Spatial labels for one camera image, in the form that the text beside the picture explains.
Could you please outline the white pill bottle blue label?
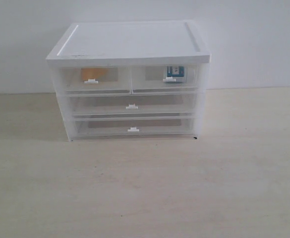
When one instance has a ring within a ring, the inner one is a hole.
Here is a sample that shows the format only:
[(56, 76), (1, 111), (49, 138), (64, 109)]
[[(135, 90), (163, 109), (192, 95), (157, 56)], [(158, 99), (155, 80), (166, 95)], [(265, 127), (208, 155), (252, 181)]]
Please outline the white pill bottle blue label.
[(167, 66), (164, 73), (165, 83), (186, 83), (187, 68), (185, 66)]

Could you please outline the yellow cheese wedge block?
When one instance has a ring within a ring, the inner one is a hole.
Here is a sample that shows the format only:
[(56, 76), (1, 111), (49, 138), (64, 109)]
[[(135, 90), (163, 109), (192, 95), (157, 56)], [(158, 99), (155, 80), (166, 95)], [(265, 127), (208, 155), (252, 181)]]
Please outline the yellow cheese wedge block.
[(88, 80), (97, 80), (98, 78), (106, 75), (108, 70), (106, 68), (82, 68), (81, 80), (83, 82)]

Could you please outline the clear middle wide drawer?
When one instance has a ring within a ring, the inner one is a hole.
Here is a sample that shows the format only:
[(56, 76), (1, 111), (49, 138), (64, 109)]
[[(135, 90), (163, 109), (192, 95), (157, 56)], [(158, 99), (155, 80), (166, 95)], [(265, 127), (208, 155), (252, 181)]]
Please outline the clear middle wide drawer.
[(129, 95), (70, 98), (75, 117), (109, 114), (192, 113), (195, 94)]

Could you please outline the clear wide drawer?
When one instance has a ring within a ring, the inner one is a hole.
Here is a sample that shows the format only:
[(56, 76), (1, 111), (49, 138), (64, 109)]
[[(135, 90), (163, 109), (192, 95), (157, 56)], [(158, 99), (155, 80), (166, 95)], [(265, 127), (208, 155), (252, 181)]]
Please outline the clear wide drawer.
[(109, 114), (192, 113), (195, 94), (129, 95), (70, 98), (75, 117)]
[(194, 134), (194, 118), (141, 118), (76, 121), (75, 137)]

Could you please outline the white plastic drawer cabinet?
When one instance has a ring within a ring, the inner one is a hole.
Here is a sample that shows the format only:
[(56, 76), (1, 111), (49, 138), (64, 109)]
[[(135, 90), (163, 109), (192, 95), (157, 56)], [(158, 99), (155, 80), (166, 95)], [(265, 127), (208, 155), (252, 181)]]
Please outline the white plastic drawer cabinet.
[[(190, 20), (73, 23), (47, 55), (46, 60), (69, 141), (97, 138), (75, 137), (77, 132), (76, 121), (120, 120), (125, 118), (191, 117), (194, 118), (195, 133), (185, 135), (194, 138), (200, 135), (211, 53), (200, 37), (195, 23)], [(194, 112), (109, 114), (75, 117), (72, 115), (70, 105), (70, 98), (73, 97), (159, 94), (133, 94), (131, 80), (129, 93), (67, 94), (60, 82), (59, 70), (62, 68), (125, 67), (129, 69), (131, 74), (133, 67), (159, 65), (200, 66), (199, 88), (196, 91), (163, 94), (195, 94)]]

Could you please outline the clear bottom wide drawer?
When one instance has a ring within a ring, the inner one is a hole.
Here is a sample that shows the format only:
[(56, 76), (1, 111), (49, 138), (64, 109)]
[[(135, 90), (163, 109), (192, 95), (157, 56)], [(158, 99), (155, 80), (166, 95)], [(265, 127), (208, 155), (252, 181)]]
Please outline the clear bottom wide drawer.
[(141, 118), (76, 121), (75, 137), (194, 134), (194, 118)]

